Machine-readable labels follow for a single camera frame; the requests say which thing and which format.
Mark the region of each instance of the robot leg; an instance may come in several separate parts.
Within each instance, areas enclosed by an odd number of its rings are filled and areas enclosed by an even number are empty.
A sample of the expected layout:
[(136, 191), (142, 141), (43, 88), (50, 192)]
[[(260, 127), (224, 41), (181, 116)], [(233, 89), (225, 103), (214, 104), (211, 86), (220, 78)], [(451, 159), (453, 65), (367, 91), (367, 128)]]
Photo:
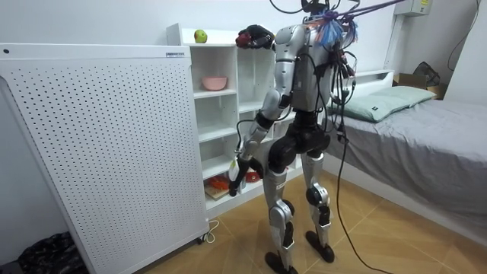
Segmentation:
[(278, 254), (267, 253), (267, 264), (277, 273), (297, 274), (292, 266), (291, 252), (294, 247), (292, 217), (293, 205), (282, 199), (286, 181), (287, 167), (296, 153), (289, 138), (276, 141), (269, 152), (269, 169), (263, 179), (264, 195), (269, 207), (269, 222), (272, 241)]
[(303, 156), (301, 160), (307, 187), (306, 199), (310, 204), (311, 218), (316, 230), (316, 233), (308, 231), (306, 233), (306, 239), (326, 262), (332, 263), (335, 260), (335, 254), (328, 240), (328, 230), (331, 227), (329, 220), (331, 214), (329, 209), (329, 196), (326, 189), (318, 182), (324, 155), (320, 150), (315, 150)]

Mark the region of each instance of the black glove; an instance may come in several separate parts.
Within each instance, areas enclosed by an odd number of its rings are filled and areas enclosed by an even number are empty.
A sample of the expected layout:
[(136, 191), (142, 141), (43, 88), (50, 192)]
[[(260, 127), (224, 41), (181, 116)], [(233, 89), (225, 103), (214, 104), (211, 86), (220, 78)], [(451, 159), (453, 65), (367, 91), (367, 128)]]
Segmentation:
[(274, 39), (271, 31), (259, 25), (252, 25), (238, 33), (235, 43), (241, 49), (271, 49)]

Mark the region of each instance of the cardboard box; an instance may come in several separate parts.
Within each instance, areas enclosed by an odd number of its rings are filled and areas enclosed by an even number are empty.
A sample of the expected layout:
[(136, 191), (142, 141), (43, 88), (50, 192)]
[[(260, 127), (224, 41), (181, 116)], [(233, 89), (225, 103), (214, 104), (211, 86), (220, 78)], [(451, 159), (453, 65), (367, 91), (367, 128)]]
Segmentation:
[(434, 86), (434, 87), (428, 87), (428, 90), (431, 91), (432, 93), (436, 94), (436, 96), (433, 97), (433, 99), (443, 100), (444, 95), (447, 93), (447, 88), (448, 88), (447, 84), (439, 84), (439, 85)]
[(393, 87), (405, 86), (421, 88), (436, 94), (433, 99), (443, 100), (444, 94), (447, 92), (448, 86), (446, 84), (439, 84), (437, 86), (429, 87), (426, 85), (426, 82), (427, 79), (424, 75), (410, 75), (406, 73), (399, 73), (398, 75), (394, 76)]

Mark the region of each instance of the white pegboard panel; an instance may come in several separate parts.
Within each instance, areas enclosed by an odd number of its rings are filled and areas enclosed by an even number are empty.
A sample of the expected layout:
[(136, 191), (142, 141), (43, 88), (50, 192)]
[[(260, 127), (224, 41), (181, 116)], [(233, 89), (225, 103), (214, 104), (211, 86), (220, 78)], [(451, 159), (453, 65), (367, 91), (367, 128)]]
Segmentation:
[(189, 50), (0, 64), (92, 271), (133, 272), (207, 230)]

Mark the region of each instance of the wooden floor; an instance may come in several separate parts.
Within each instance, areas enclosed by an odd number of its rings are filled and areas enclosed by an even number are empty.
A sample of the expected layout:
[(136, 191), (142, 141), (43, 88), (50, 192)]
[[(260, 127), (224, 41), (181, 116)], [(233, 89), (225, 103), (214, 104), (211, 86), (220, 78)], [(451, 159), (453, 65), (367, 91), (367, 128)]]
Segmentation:
[[(336, 214), (336, 178), (322, 175), (322, 185), (332, 195), (330, 243), (334, 263), (322, 261), (304, 239), (313, 230), (304, 197), (304, 181), (298, 177), (285, 188), (285, 198), (296, 208), (294, 214), (294, 267), (299, 273), (378, 273), (363, 266), (353, 254)], [(395, 274), (486, 274), (487, 249), (409, 212), (353, 184), (343, 182), (340, 210), (362, 258), (371, 266)], [(149, 274), (170, 273), (272, 273), (264, 254), (274, 251), (267, 206), (259, 196), (223, 215), (214, 231), (213, 244), (178, 250), (142, 270)]]

